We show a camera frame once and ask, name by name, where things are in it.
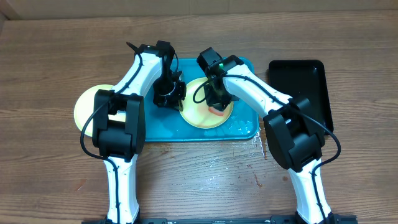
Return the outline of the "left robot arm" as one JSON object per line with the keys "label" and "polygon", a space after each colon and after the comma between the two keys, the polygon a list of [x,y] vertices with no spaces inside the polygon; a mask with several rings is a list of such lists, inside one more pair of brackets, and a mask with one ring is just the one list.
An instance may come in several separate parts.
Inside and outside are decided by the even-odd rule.
{"label": "left robot arm", "polygon": [[146,140],[144,98],[154,91],[160,108],[183,109],[186,84],[181,71],[172,70],[175,50],[169,42],[140,47],[128,43],[135,59],[124,78],[111,90],[94,97],[92,141],[97,158],[104,161],[109,184],[109,210],[105,223],[135,223],[139,219],[136,164]]}

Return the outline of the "grey pink sponge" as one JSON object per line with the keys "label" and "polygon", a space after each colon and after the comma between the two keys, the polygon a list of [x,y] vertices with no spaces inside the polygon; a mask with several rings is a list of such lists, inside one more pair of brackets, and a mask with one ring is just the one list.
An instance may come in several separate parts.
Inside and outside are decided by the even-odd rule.
{"label": "grey pink sponge", "polygon": [[220,110],[218,110],[218,109],[216,109],[216,108],[214,108],[214,107],[209,107],[209,108],[208,108],[208,111],[209,111],[210,113],[212,113],[212,114],[217,115],[217,116],[223,116],[223,115],[224,115],[224,111],[220,111]]}

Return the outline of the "yellow-green plate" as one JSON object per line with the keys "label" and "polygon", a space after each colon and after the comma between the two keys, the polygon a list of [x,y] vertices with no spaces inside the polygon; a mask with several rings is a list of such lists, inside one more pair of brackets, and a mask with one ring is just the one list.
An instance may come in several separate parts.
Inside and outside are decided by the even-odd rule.
{"label": "yellow-green plate", "polygon": [[210,129],[215,128],[230,117],[234,103],[231,102],[223,114],[214,110],[209,110],[209,106],[205,101],[201,103],[195,103],[193,101],[193,94],[195,90],[205,81],[207,78],[197,78],[187,84],[187,91],[185,99],[182,101],[183,111],[180,112],[183,119],[196,128]]}
{"label": "yellow-green plate", "polygon": [[[82,131],[84,124],[94,112],[94,97],[98,90],[111,90],[112,85],[102,84],[96,85],[88,90],[86,90],[77,100],[74,107],[74,120],[75,124],[80,131]],[[116,115],[108,115],[108,118],[113,121],[122,121],[126,120],[126,116],[124,114],[116,114]],[[90,121],[88,127],[86,128],[85,135],[92,137],[93,132],[93,120]]]}

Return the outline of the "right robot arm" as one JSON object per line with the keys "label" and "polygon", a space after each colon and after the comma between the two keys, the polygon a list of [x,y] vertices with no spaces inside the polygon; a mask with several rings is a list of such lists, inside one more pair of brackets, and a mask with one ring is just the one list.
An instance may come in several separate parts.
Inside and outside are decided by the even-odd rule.
{"label": "right robot arm", "polygon": [[212,113],[221,114],[232,101],[243,100],[263,117],[269,150],[278,165],[288,170],[294,186],[297,221],[334,223],[320,175],[328,129],[313,118],[309,100],[273,89],[240,58],[223,58],[211,47],[199,54],[197,64],[207,77],[200,87]]}

